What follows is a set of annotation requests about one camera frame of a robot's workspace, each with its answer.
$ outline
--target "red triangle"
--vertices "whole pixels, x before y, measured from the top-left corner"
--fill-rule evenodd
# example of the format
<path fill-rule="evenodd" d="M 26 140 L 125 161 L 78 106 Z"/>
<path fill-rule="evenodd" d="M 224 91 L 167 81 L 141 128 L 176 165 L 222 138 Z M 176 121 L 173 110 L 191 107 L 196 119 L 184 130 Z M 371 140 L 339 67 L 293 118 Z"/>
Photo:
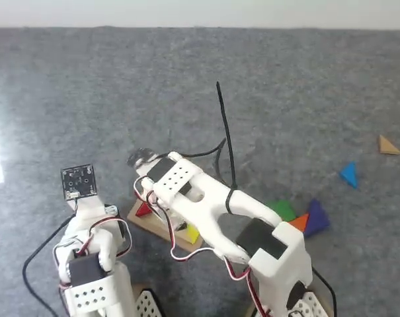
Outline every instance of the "red triangle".
<path fill-rule="evenodd" d="M 296 227 L 299 231 L 304 232 L 305 227 L 307 226 L 308 216 L 308 213 L 306 213 L 301 217 L 295 218 L 293 221 L 290 221 L 290 224 Z"/>
<path fill-rule="evenodd" d="M 142 203 L 142 204 L 141 204 L 141 207 L 138 208 L 138 210 L 136 211 L 135 216 L 137 216 L 137 217 L 142 217 L 142 216 L 148 215 L 148 214 L 150 214 L 150 213 L 152 213 L 152 211 L 151 211 L 151 209 L 148 207 L 148 205 L 147 205 L 146 203 Z"/>

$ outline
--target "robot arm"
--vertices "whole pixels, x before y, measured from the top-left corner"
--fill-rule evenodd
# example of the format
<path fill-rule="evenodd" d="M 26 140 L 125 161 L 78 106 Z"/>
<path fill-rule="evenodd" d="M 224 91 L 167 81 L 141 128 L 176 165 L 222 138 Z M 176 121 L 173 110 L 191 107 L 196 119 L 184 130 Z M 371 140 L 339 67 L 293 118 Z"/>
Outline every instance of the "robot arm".
<path fill-rule="evenodd" d="M 248 264 L 259 280 L 260 302 L 270 309 L 271 316 L 294 317 L 297 311 L 306 311 L 308 305 L 301 300 L 313 274 L 299 230 L 282 222 L 267 206 L 236 190 L 229 200 L 229 210 L 252 221 L 234 243 L 218 225 L 218 218 L 228 212 L 227 186 L 176 152 L 160 157 L 151 150 L 140 149 L 128 164 L 142 177 L 142 199 L 154 193 L 157 205 L 194 225 L 218 257 Z"/>
<path fill-rule="evenodd" d="M 126 222 L 96 195 L 69 204 L 76 216 L 53 250 L 69 315 L 138 316 L 128 269 L 116 261 L 125 241 L 118 221 Z"/>

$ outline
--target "floor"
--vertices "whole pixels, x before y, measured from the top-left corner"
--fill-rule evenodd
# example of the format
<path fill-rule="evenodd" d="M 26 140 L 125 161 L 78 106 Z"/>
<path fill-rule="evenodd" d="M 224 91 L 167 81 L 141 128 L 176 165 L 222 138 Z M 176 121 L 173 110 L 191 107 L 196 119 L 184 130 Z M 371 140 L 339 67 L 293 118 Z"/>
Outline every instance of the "floor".
<path fill-rule="evenodd" d="M 93 163 L 100 196 L 127 211 L 131 151 L 205 151 L 223 138 L 216 80 L 240 187 L 327 210 L 332 227 L 307 249 L 340 316 L 400 316 L 400 156 L 376 143 L 381 133 L 400 148 L 400 32 L 222 28 L 0 29 L 0 316 L 47 316 L 20 272 L 70 213 L 60 169 Z M 352 160 L 358 190 L 337 176 Z M 229 236 L 243 223 L 222 219 Z M 124 261 L 169 316 L 242 317 L 247 288 L 215 256 L 175 263 L 166 242 L 131 230 Z M 29 279 L 64 316 L 51 247 Z"/>

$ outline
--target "black cable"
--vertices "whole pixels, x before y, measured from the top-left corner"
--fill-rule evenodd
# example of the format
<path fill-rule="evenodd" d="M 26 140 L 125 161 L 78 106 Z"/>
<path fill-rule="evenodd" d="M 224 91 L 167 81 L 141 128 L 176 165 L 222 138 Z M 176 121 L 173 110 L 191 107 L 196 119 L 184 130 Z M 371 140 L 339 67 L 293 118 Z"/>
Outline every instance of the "black cable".
<path fill-rule="evenodd" d="M 186 154 L 186 153 L 179 153 L 179 154 L 182 157 L 187 157 L 189 159 L 192 159 L 194 157 L 205 157 L 207 155 L 213 154 L 214 152 L 218 151 L 223 146 L 222 143 L 224 144 L 223 140 L 219 143 L 219 145 L 217 147 L 214 147 L 213 149 L 206 151 L 206 152 L 200 152 L 200 153 L 195 153 L 195 154 Z M 159 154 L 154 158 L 154 160 L 161 159 L 161 158 L 167 156 L 169 153 L 170 152 Z"/>
<path fill-rule="evenodd" d="M 214 171 L 216 172 L 216 178 L 222 183 L 222 184 L 226 184 L 225 180 L 223 179 L 223 177 L 220 174 L 220 166 L 219 166 L 219 160 L 220 160 L 220 155 L 221 155 L 221 150 L 223 150 L 223 147 L 225 146 L 226 143 L 226 138 L 223 139 L 223 141 L 219 144 L 219 149 L 216 153 L 216 157 L 214 158 Z"/>
<path fill-rule="evenodd" d="M 225 134 L 226 134 L 226 139 L 227 139 L 227 148 L 229 149 L 229 160 L 231 161 L 231 175 L 232 175 L 231 189 L 236 190 L 238 186 L 237 186 L 236 175 L 235 175 L 235 162 L 233 160 L 233 149 L 232 149 L 231 134 L 229 132 L 229 125 L 227 124 L 227 118 L 226 118 L 226 113 L 225 113 L 225 104 L 223 102 L 223 96 L 221 95 L 220 83 L 219 82 L 216 83 L 216 88 L 218 89 L 221 118 L 223 119 L 223 124 L 225 126 Z"/>
<path fill-rule="evenodd" d="M 313 270 L 313 273 L 316 274 L 316 276 L 323 282 L 323 284 L 325 284 L 327 289 L 331 292 L 332 303 L 333 303 L 333 317 L 337 317 L 338 308 L 337 308 L 337 295 L 335 294 L 335 291 L 333 290 L 329 282 L 326 281 L 326 279 L 314 267 L 311 267 L 311 269 Z"/>
<path fill-rule="evenodd" d="M 226 210 L 229 214 L 233 214 L 231 211 L 231 208 L 229 206 L 229 202 L 231 200 L 232 194 L 235 190 L 238 189 L 237 181 L 236 181 L 236 173 L 235 173 L 235 162 L 233 159 L 233 149 L 232 149 L 232 142 L 231 142 L 231 133 L 229 132 L 229 124 L 227 123 L 227 118 L 226 118 L 226 112 L 225 112 L 225 104 L 223 102 L 223 96 L 221 95 L 221 90 L 220 90 L 220 83 L 216 83 L 216 88 L 218 90 L 218 96 L 219 96 L 219 103 L 220 103 L 220 112 L 221 112 L 221 118 L 223 120 L 223 124 L 225 126 L 225 134 L 226 134 L 226 139 L 227 139 L 227 148 L 229 149 L 229 160 L 231 162 L 231 176 L 232 176 L 232 184 L 231 184 L 231 190 L 229 191 L 226 201 L 225 201 L 225 206 Z"/>
<path fill-rule="evenodd" d="M 214 147 L 213 149 L 207 151 L 207 152 L 202 152 L 202 153 L 196 153 L 196 154 L 183 154 L 183 153 L 179 153 L 180 155 L 182 155 L 183 157 L 188 157 L 188 158 L 193 158 L 193 157 L 205 157 L 207 155 L 213 154 L 214 152 L 218 151 L 221 147 L 222 147 L 222 143 L 225 144 L 226 140 L 223 139 L 222 141 L 220 141 L 219 145 L 217 147 Z"/>
<path fill-rule="evenodd" d="M 44 299 L 38 295 L 35 290 L 30 286 L 28 277 L 26 276 L 26 271 L 28 269 L 29 263 L 40 253 L 40 251 L 59 233 L 59 231 L 64 228 L 72 218 L 74 218 L 75 214 L 67 218 L 35 251 L 26 259 L 26 261 L 23 263 L 23 268 L 22 268 L 22 278 L 23 278 L 23 283 L 25 284 L 26 288 L 28 289 L 28 292 L 42 305 L 48 310 L 53 317 L 58 317 L 59 315 L 51 308 L 49 304 L 46 303 Z"/>

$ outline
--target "purple triangle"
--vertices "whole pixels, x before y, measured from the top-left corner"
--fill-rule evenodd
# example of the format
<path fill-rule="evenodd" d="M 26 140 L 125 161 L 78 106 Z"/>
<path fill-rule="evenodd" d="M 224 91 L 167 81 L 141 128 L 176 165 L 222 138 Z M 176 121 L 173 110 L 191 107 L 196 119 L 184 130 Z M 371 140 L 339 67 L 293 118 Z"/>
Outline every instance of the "purple triangle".
<path fill-rule="evenodd" d="M 308 208 L 308 221 L 304 230 L 304 236 L 311 236 L 329 227 L 330 222 L 326 212 L 321 207 L 320 201 L 312 199 Z"/>

